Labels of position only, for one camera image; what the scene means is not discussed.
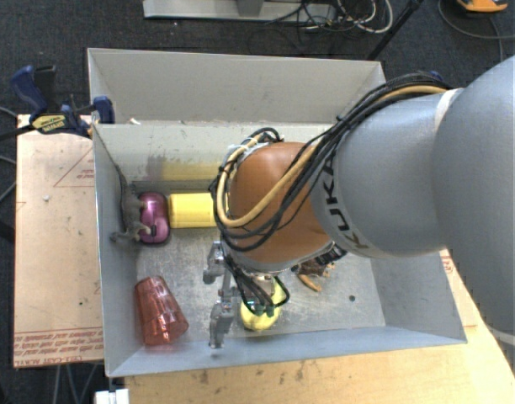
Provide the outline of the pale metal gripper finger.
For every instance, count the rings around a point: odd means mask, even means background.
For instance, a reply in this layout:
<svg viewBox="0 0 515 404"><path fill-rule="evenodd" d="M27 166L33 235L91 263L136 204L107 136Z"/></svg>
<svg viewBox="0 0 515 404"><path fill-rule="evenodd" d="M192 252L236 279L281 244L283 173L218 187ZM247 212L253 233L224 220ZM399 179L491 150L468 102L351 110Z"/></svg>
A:
<svg viewBox="0 0 515 404"><path fill-rule="evenodd" d="M225 252L221 241L213 241L206 258L206 266L202 280L205 284L213 284L217 278L226 274Z"/></svg>
<svg viewBox="0 0 515 404"><path fill-rule="evenodd" d="M212 349L224 347L225 336L231 329L235 318L233 300L236 298L236 288L230 286L227 290L220 290L219 297L210 313L210 341Z"/></svg>

